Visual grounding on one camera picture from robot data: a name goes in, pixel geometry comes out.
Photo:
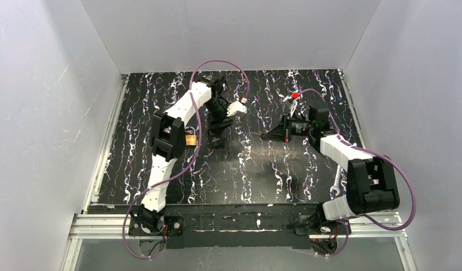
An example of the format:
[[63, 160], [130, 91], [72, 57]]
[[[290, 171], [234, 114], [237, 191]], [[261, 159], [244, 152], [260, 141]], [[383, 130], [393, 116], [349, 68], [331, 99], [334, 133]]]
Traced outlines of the brass padlock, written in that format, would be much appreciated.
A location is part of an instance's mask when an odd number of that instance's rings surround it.
[[198, 145], [198, 135], [196, 129], [192, 126], [185, 128], [185, 143], [186, 147], [196, 147]]

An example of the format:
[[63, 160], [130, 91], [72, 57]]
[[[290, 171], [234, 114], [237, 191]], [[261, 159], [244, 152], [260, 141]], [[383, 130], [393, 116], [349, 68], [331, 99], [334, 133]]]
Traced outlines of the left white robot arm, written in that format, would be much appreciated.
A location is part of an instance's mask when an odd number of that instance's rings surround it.
[[199, 75], [173, 106], [153, 116], [151, 175], [148, 191], [136, 215], [150, 229], [156, 230], [163, 224], [161, 216], [165, 207], [167, 180], [171, 177], [175, 162], [186, 149], [186, 124], [192, 116], [199, 116], [202, 106], [208, 111], [206, 133], [210, 146], [223, 146], [223, 132], [234, 122], [233, 116], [228, 114], [231, 103], [223, 97], [228, 87], [224, 76]]

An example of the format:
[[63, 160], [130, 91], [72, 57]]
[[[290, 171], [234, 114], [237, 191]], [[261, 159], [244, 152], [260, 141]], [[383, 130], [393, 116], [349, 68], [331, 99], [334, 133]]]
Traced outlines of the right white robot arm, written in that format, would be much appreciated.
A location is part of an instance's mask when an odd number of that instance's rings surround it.
[[285, 114], [279, 124], [263, 133], [264, 141], [289, 142], [306, 136], [320, 154], [347, 173], [345, 195], [321, 204], [317, 216], [326, 221], [396, 209], [400, 197], [393, 166], [384, 159], [357, 150], [331, 128], [327, 106], [310, 106], [306, 117]]

